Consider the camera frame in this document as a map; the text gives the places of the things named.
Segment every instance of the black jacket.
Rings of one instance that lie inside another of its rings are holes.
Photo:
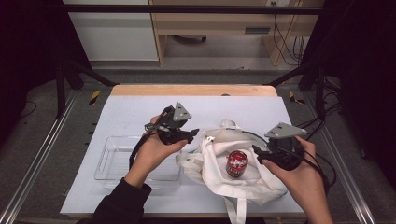
[[[107,195],[93,213],[92,219],[82,219],[77,224],[134,224],[143,216],[143,205],[151,193],[151,187],[133,187],[124,179]]]

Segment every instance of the aluminum rail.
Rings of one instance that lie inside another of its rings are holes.
[[[101,13],[203,13],[203,14],[276,14],[322,15],[340,12],[321,7],[247,7],[247,6],[194,6],[194,5],[43,5],[42,8],[67,12]]]
[[[308,94],[305,92],[304,98],[307,100],[311,112],[315,116],[316,110],[313,107],[314,99],[312,94]],[[334,167],[338,171],[338,176],[344,186],[346,195],[352,203],[353,209],[355,210],[359,222],[362,224],[375,224],[375,219],[370,211],[370,208],[364,200],[361,191],[359,190],[358,185],[355,182],[355,179],[349,172],[347,164],[343,160],[340,151],[332,140],[332,136],[330,135],[329,130],[326,128],[326,125],[323,126],[320,132],[322,134],[325,144],[328,146],[329,156],[331,157],[332,162],[334,162]]]
[[[0,223],[1,224],[10,224],[13,223],[18,213],[21,210],[21,207],[29,194],[35,180],[38,177],[38,174],[41,171],[44,162],[46,161],[48,155],[50,154],[53,144],[57,139],[59,132],[61,131],[67,117],[70,114],[70,111],[73,107],[73,104],[78,96],[78,91],[71,91],[69,98],[66,102],[66,109],[62,116],[55,120],[52,124],[52,127],[47,135],[44,143],[41,145],[41,148],[38,150],[35,155],[35,159],[29,167],[26,175],[24,176],[22,182],[18,186],[18,189],[14,193],[10,202],[6,206],[6,209],[0,215]]]

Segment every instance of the red and white can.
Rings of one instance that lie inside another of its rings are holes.
[[[245,172],[247,166],[248,156],[240,150],[235,150],[228,156],[225,170],[228,175],[237,178]]]

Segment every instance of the white canvas bag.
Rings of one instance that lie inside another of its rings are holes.
[[[177,156],[177,165],[186,176],[223,196],[233,224],[245,223],[247,202],[263,205],[287,193],[283,183],[258,162],[252,145],[266,148],[260,138],[243,132],[233,121],[224,120],[221,129],[204,132],[198,149]],[[234,150],[243,151],[248,159],[244,174],[238,178],[225,170],[227,156]],[[236,210],[232,198],[237,201]]]

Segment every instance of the clear plastic container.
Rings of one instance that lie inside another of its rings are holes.
[[[106,140],[99,160],[95,179],[104,184],[105,189],[114,189],[128,173],[129,157],[140,136],[112,136]],[[145,183],[152,187],[152,192],[166,192],[179,187],[180,168],[176,164],[174,153],[166,158],[160,166],[152,171]]]

